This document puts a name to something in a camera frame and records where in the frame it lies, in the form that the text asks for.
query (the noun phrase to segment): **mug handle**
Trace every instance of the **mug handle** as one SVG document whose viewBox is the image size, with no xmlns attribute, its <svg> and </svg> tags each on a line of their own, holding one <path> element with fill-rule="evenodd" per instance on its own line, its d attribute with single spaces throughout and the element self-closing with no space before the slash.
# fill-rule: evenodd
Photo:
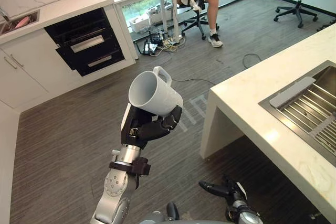
<svg viewBox="0 0 336 224">
<path fill-rule="evenodd" d="M 166 83 L 168 86 L 172 85 L 172 78 L 170 77 L 170 75 L 167 73 L 166 70 L 164 70 L 162 67 L 157 66 L 153 69 L 153 72 L 158 76 L 159 73 L 162 74 L 163 76 L 165 76 L 166 78 Z"/>
</svg>

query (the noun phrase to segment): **white cabinet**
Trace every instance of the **white cabinet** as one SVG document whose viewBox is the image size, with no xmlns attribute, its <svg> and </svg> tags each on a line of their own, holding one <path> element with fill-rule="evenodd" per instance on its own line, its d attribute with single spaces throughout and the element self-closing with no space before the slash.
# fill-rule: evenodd
<svg viewBox="0 0 336 224">
<path fill-rule="evenodd" d="M 0 50 L 0 100 L 16 108 L 47 91 L 13 58 Z"/>
<path fill-rule="evenodd" d="M 19 116 L 19 113 L 0 101 L 0 216 L 3 224 L 9 224 Z"/>
<path fill-rule="evenodd" d="M 50 92 L 68 90 L 71 83 L 81 80 L 55 51 L 55 42 L 44 29 L 29 33 L 0 45 L 23 69 Z"/>
</svg>

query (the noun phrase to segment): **white sneaker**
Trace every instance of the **white sneaker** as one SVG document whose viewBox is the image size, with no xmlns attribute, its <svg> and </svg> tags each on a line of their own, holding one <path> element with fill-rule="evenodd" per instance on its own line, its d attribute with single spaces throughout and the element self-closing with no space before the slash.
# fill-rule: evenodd
<svg viewBox="0 0 336 224">
<path fill-rule="evenodd" d="M 218 34 L 212 34 L 208 37 L 208 41 L 213 47 L 221 47 L 223 43 L 219 40 Z"/>
</svg>

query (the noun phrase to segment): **built-in oven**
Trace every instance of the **built-in oven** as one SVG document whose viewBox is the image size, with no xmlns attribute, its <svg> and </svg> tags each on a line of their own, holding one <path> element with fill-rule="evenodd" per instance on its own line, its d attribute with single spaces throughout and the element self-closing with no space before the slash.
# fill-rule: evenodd
<svg viewBox="0 0 336 224">
<path fill-rule="evenodd" d="M 58 45 L 56 51 L 62 59 L 81 76 L 124 60 L 103 8 L 45 27 L 45 30 Z"/>
</svg>

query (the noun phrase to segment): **cabinet handle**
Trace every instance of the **cabinet handle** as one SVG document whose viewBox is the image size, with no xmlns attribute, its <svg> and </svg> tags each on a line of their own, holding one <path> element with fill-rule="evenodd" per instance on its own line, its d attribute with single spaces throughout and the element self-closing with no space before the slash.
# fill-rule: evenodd
<svg viewBox="0 0 336 224">
<path fill-rule="evenodd" d="M 13 55 L 10 55 L 12 60 L 15 61 L 16 64 L 20 65 L 21 67 L 24 67 L 24 65 L 22 65 L 20 62 L 18 62 Z"/>
<path fill-rule="evenodd" d="M 17 67 L 15 67 L 13 64 L 11 64 L 11 63 L 7 60 L 7 57 L 6 57 L 6 56 L 4 56 L 4 60 L 5 60 L 8 64 L 10 64 L 14 69 L 17 69 Z"/>
</svg>

